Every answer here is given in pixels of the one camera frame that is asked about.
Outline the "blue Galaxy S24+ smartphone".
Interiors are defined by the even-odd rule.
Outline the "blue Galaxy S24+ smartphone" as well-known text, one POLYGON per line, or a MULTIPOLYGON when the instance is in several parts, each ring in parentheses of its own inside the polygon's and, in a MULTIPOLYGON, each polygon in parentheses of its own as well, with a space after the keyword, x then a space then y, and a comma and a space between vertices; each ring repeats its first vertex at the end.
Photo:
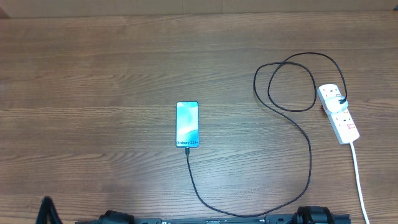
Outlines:
POLYGON ((179 101, 176 103, 176 135, 177 147, 199 146, 199 110, 197 101, 179 101))

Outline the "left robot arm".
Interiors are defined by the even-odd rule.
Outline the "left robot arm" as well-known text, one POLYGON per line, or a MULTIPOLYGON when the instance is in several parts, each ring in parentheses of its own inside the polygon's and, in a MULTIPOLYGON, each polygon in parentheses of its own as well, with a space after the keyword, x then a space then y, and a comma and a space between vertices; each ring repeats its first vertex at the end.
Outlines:
POLYGON ((99 221, 102 224, 134 224, 134 216, 127 213, 108 210, 104 215, 100 216, 99 221))

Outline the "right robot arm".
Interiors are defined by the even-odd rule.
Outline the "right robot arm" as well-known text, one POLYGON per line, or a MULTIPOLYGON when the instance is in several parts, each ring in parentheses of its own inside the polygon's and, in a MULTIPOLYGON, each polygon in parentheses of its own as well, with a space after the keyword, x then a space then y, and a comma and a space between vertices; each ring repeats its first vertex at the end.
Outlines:
POLYGON ((326 207, 299 207, 295 213, 295 221, 299 224, 335 224, 332 213, 326 207))

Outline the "white charger adapter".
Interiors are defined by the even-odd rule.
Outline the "white charger adapter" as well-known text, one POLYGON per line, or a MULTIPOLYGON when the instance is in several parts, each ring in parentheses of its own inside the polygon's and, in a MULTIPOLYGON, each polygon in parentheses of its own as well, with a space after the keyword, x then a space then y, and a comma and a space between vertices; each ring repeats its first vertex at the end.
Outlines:
POLYGON ((347 109, 348 101, 343 96, 335 96, 325 100, 325 111, 327 114, 334 114, 347 109))

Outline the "white power strip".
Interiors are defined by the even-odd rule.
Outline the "white power strip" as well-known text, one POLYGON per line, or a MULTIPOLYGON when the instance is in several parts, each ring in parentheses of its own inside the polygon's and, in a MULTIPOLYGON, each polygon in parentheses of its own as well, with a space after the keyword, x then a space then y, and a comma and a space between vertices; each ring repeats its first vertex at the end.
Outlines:
MULTIPOLYGON (((317 93, 324 110, 327 98, 342 96, 335 84, 322 85, 318 88, 317 93)), ((351 144, 360 137, 348 108, 334 114, 327 114, 327 116, 340 144, 351 144)))

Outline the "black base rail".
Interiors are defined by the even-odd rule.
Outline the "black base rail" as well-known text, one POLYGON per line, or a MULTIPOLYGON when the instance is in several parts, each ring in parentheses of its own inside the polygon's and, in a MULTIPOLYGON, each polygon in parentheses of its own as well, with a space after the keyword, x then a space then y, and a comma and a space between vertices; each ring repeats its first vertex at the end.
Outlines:
POLYGON ((266 215, 264 218, 187 218, 161 220, 160 218, 135 218, 133 221, 113 221, 110 218, 77 223, 133 223, 133 224, 294 224, 292 214, 266 215))

